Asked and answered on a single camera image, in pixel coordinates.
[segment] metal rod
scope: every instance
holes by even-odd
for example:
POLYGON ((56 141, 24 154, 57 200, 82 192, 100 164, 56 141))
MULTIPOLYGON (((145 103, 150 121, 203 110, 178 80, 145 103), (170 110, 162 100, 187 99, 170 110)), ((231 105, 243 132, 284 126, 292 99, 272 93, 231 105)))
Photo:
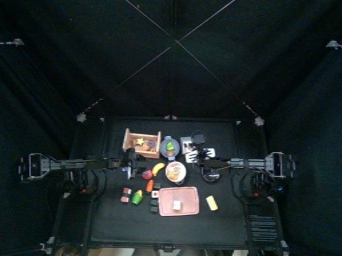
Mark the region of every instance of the metal rod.
POLYGON ((157 25, 157 23, 145 15, 144 12, 141 12, 141 10, 130 3, 130 1, 125 0, 125 2, 133 7, 133 9, 150 21, 150 23, 164 32, 164 34, 166 36, 169 36, 169 34, 166 33, 166 31, 157 25))
POLYGON ((184 40, 233 2, 229 1, 177 41, 184 40))
POLYGON ((112 92, 170 49, 170 47, 165 48, 133 73, 129 75, 110 90, 109 92, 100 98, 97 99, 89 107, 84 109, 81 114, 86 113, 102 100, 105 97, 108 97, 112 92))
POLYGON ((219 79, 219 77, 213 74, 213 72, 208 69, 208 67, 200 62, 200 60, 196 58, 196 56, 188 51, 188 49, 184 47, 184 45, 174 40, 177 45, 182 48, 182 50, 189 54, 189 56, 195 59, 195 61, 200 64, 200 66, 207 70, 207 72, 211 74, 211 76, 216 79, 216 81, 220 83, 223 87, 225 87, 229 90, 231 95, 235 97, 235 99, 244 105, 244 107, 249 110, 249 112, 257 117, 257 113, 252 110, 252 108, 248 106, 248 104, 240 99, 240 97, 232 92, 231 88, 227 86, 227 84, 219 79))

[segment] green toy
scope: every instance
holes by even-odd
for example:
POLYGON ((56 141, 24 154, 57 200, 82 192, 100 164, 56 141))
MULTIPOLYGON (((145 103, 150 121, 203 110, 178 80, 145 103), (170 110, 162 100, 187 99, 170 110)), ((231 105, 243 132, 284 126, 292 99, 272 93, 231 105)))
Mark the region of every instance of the green toy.
POLYGON ((137 190, 134 193, 133 193, 133 197, 132 197, 132 203, 134 205, 137 205, 142 200, 142 191, 141 190, 137 190))
POLYGON ((170 141, 165 144, 165 150, 166 151, 174 150, 174 146, 170 141))

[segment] bowl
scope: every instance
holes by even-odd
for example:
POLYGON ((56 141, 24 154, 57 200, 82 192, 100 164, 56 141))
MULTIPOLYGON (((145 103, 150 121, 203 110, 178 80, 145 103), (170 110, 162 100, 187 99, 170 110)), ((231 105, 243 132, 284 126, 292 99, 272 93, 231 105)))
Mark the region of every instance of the bowl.
POLYGON ((170 182, 180 183, 182 182, 187 175, 185 166, 177 162, 170 162, 165 167, 165 177, 170 182))
POLYGON ((168 159, 168 161, 174 160, 176 155, 178 154, 180 145, 174 139, 170 138, 170 136, 165 136, 164 140, 160 143, 160 153, 161 155, 168 159), (173 150, 166 150, 166 144, 170 143, 173 146, 173 150))

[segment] white bowl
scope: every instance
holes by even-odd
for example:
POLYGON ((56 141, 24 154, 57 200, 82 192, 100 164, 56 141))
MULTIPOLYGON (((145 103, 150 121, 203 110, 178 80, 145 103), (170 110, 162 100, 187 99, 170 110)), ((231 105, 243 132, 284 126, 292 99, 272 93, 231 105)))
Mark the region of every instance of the white bowl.
POLYGON ((187 175, 185 166, 180 162, 170 162, 165 167, 165 177, 170 182, 180 182, 187 175))

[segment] box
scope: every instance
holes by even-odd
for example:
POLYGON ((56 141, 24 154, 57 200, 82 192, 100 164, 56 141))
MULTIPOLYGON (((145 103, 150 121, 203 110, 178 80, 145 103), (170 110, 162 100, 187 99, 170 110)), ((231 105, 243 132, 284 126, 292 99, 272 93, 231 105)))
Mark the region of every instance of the box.
POLYGON ((148 135, 130 133, 129 129, 126 128, 122 139, 122 151, 125 151, 128 148, 134 148, 136 154, 144 156, 145 158, 158 158, 160 139, 160 131, 157 132, 157 135, 148 135))

